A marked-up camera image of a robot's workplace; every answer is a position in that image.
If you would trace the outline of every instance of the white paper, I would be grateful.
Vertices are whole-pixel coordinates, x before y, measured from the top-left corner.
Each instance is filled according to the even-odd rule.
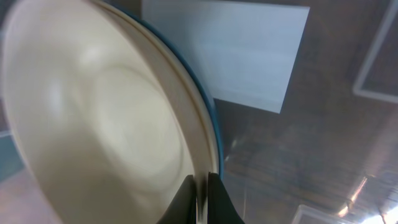
[[[144,0],[142,15],[214,98],[280,113],[309,7]]]

